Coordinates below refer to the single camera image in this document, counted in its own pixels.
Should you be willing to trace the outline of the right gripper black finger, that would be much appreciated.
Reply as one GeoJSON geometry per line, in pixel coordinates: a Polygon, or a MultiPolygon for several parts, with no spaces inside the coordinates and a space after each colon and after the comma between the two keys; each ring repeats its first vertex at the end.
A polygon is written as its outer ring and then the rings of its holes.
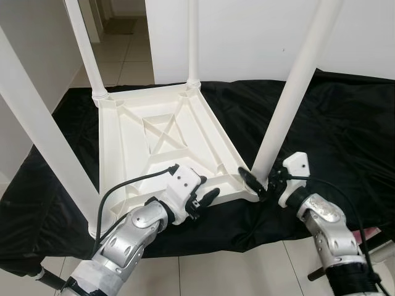
{"type": "Polygon", "coordinates": [[[243,179],[245,185],[257,195],[260,201],[265,201],[268,199],[266,185],[264,183],[260,183],[260,181],[254,175],[252,175],[248,169],[240,167],[239,175],[243,179]]]}

